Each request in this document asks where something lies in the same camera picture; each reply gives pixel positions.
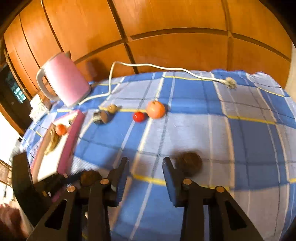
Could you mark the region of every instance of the wooden tray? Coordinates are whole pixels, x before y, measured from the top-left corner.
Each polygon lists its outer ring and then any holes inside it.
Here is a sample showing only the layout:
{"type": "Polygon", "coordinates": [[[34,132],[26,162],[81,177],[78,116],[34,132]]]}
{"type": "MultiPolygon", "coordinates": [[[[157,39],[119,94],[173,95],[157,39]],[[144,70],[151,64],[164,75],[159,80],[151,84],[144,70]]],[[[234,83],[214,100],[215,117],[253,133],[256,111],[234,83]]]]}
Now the wooden tray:
{"type": "Polygon", "coordinates": [[[61,118],[55,120],[49,126],[41,142],[36,158],[31,168],[33,183],[36,183],[56,172],[60,174],[70,171],[73,160],[73,149],[76,145],[77,137],[84,121],[84,114],[80,110],[72,111],[61,118]],[[61,136],[56,148],[44,155],[50,140],[50,129],[53,125],[64,124],[68,128],[67,134],[61,136]]]}

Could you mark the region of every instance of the metal screw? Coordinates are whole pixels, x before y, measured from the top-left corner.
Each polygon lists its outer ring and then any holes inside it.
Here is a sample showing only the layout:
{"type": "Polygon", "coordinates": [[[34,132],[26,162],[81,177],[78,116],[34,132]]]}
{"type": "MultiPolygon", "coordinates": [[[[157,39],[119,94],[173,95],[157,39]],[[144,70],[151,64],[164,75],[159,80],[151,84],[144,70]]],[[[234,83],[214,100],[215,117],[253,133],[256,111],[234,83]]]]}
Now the metal screw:
{"type": "Polygon", "coordinates": [[[74,192],[75,189],[76,189],[76,188],[75,188],[74,186],[67,187],[67,191],[68,191],[68,192],[74,192]]]}
{"type": "Polygon", "coordinates": [[[185,178],[183,180],[183,184],[185,184],[185,185],[190,185],[191,183],[192,183],[192,181],[190,179],[188,179],[188,178],[185,178]]]}
{"type": "Polygon", "coordinates": [[[225,191],[224,187],[218,186],[216,187],[217,192],[223,193],[225,191]]]}
{"type": "Polygon", "coordinates": [[[102,185],[107,185],[107,184],[109,183],[109,180],[108,180],[107,178],[103,178],[103,179],[100,181],[100,183],[101,183],[102,185]]]}

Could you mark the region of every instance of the wooden cabinet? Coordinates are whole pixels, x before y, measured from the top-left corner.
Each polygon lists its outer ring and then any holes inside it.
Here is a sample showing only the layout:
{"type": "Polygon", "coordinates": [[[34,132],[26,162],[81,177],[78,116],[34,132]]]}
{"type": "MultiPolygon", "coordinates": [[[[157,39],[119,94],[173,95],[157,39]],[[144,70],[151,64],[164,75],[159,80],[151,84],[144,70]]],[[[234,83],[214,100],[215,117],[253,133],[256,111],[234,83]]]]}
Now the wooden cabinet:
{"type": "Polygon", "coordinates": [[[285,87],[290,62],[281,56],[247,41],[234,39],[230,70],[244,70],[248,73],[265,72],[285,87]]]}
{"type": "MultiPolygon", "coordinates": [[[[227,36],[178,33],[143,38],[129,43],[136,63],[190,70],[226,69],[227,36]]],[[[160,71],[140,67],[139,72],[160,71]]]]}
{"type": "Polygon", "coordinates": [[[114,0],[128,36],[168,28],[226,30],[221,0],[114,0]]]}
{"type": "MultiPolygon", "coordinates": [[[[87,81],[109,78],[110,68],[114,61],[131,63],[123,44],[101,51],[77,64],[78,69],[87,81]]],[[[132,67],[116,65],[112,77],[135,74],[132,67]]]]}
{"type": "MultiPolygon", "coordinates": [[[[283,87],[291,58],[289,36],[259,0],[32,0],[4,38],[31,95],[39,67],[60,51],[71,51],[88,81],[107,78],[112,63],[122,61],[263,71],[283,87]]],[[[114,70],[115,77],[129,74],[131,67],[114,70]]]]}
{"type": "Polygon", "coordinates": [[[49,58],[61,52],[50,29],[40,0],[33,0],[20,13],[28,45],[41,67],[49,58]]]}
{"type": "Polygon", "coordinates": [[[121,39],[107,0],[43,0],[53,30],[75,61],[121,39]]]}
{"type": "Polygon", "coordinates": [[[227,0],[231,31],[258,40],[291,58],[291,40],[259,0],[227,0]]]}
{"type": "Polygon", "coordinates": [[[38,67],[36,67],[36,62],[22,33],[19,16],[13,20],[6,30],[4,40],[8,54],[19,77],[29,93],[34,96],[38,90],[36,74],[34,74],[38,67]]]}

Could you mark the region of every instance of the table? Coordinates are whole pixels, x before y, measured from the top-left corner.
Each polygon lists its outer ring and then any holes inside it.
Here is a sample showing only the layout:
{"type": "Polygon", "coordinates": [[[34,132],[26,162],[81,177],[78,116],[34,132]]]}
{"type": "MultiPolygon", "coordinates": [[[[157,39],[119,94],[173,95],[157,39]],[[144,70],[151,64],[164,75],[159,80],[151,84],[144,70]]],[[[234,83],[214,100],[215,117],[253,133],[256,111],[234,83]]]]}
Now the table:
{"type": "MultiPolygon", "coordinates": [[[[175,152],[196,151],[203,165],[192,180],[224,186],[262,237],[278,240],[296,216],[296,104],[261,72],[193,72],[231,77],[237,89],[183,72],[144,73],[114,78],[110,96],[75,106],[86,117],[70,172],[96,169],[106,177],[128,157],[131,174],[123,200],[109,213],[113,240],[179,240],[183,208],[171,204],[161,164],[175,152]],[[135,123],[132,113],[154,99],[168,106],[167,115],[135,123]],[[95,125],[93,112],[109,104],[122,109],[107,125],[95,125]]],[[[107,91],[105,80],[91,95],[107,91]]],[[[49,124],[67,111],[58,102],[30,125],[22,142],[30,163],[49,124]]]]}

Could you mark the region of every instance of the small figurine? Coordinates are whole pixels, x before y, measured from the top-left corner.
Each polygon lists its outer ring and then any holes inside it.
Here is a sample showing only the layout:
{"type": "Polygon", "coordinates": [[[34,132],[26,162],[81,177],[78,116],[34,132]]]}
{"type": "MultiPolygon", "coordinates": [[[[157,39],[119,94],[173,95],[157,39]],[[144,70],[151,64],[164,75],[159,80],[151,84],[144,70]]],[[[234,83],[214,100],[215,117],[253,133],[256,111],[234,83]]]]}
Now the small figurine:
{"type": "Polygon", "coordinates": [[[109,115],[106,111],[99,110],[93,114],[93,122],[95,124],[106,124],[109,122],[109,115]]]}
{"type": "Polygon", "coordinates": [[[133,114],[133,120],[135,122],[142,122],[146,119],[146,116],[143,112],[137,111],[133,114]]]}
{"type": "Polygon", "coordinates": [[[146,107],[147,115],[152,119],[158,119],[165,115],[165,106],[159,101],[150,101],[146,107]]]}
{"type": "Polygon", "coordinates": [[[119,109],[120,108],[114,104],[111,104],[107,107],[107,111],[112,115],[114,115],[119,109]]]}
{"type": "Polygon", "coordinates": [[[181,170],[186,177],[193,177],[202,168],[201,157],[193,151],[179,153],[175,160],[176,168],[181,170]]]}

